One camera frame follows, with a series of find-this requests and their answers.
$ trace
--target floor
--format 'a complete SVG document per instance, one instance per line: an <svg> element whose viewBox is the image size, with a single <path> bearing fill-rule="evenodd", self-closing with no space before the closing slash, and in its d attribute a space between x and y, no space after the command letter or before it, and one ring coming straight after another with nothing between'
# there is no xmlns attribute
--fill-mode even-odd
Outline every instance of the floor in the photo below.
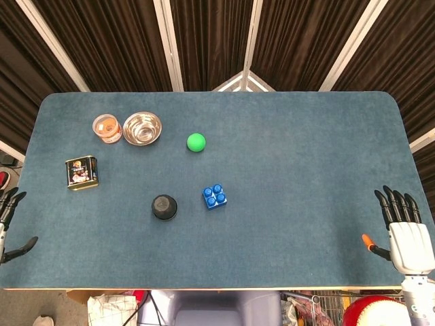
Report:
<svg viewBox="0 0 435 326"><path fill-rule="evenodd" d="M6 190L17 186L20 169L0 167L0 171L11 175ZM69 299L64 291L0 290L0 325L31 326L39 315L52 316L56 326L87 325L86 306Z"/></svg>

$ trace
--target stainless steel bowl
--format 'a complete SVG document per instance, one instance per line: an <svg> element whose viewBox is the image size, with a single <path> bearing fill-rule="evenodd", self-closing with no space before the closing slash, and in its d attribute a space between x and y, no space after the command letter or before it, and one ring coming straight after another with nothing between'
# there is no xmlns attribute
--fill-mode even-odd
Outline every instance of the stainless steel bowl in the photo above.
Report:
<svg viewBox="0 0 435 326"><path fill-rule="evenodd" d="M122 128L125 139L133 145L144 146L155 141L162 132L162 123L151 112L130 115Z"/></svg>

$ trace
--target blue felt table surface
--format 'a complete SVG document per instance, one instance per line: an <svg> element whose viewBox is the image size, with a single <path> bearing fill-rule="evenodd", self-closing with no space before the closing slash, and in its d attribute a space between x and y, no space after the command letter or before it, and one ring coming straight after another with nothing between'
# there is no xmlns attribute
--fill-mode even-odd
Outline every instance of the blue felt table surface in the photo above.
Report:
<svg viewBox="0 0 435 326"><path fill-rule="evenodd" d="M106 145L93 119L160 117L152 145ZM186 139L207 146L192 153ZM92 154L100 185L67 189L65 160ZM208 211L204 187L226 206ZM66 93L42 104L20 179L27 197L0 267L6 288L261 288L399 285L361 234L388 247L373 191L412 194L434 224L393 98L383 92ZM151 203L168 194L174 220Z"/></svg>

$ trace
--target shoe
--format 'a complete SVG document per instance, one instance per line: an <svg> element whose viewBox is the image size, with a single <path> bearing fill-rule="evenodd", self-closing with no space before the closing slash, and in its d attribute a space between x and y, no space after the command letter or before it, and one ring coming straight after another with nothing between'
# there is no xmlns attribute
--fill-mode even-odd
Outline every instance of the shoe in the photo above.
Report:
<svg viewBox="0 0 435 326"><path fill-rule="evenodd" d="M9 181L11 180L11 175L6 171L0 172L0 190L6 189Z"/></svg>
<svg viewBox="0 0 435 326"><path fill-rule="evenodd" d="M54 321L52 317L39 316L33 322L33 326L54 326Z"/></svg>

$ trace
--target dark curtain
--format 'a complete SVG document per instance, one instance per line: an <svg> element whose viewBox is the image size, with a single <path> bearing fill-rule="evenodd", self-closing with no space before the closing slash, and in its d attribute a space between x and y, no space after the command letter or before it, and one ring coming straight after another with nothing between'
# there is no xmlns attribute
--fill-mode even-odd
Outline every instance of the dark curtain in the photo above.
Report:
<svg viewBox="0 0 435 326"><path fill-rule="evenodd" d="M172 91L152 0L34 0L92 91Z"/></svg>
<svg viewBox="0 0 435 326"><path fill-rule="evenodd" d="M435 1L388 1L334 90L384 90L410 142L435 128Z"/></svg>
<svg viewBox="0 0 435 326"><path fill-rule="evenodd" d="M25 153L42 100L78 91L15 1L0 1L0 140Z"/></svg>
<svg viewBox="0 0 435 326"><path fill-rule="evenodd" d="M212 90L243 70L252 0L171 0L184 90Z"/></svg>
<svg viewBox="0 0 435 326"><path fill-rule="evenodd" d="M415 152L414 161L435 221L435 141Z"/></svg>
<svg viewBox="0 0 435 326"><path fill-rule="evenodd" d="M319 90L369 0L264 0L251 70L276 90Z"/></svg>

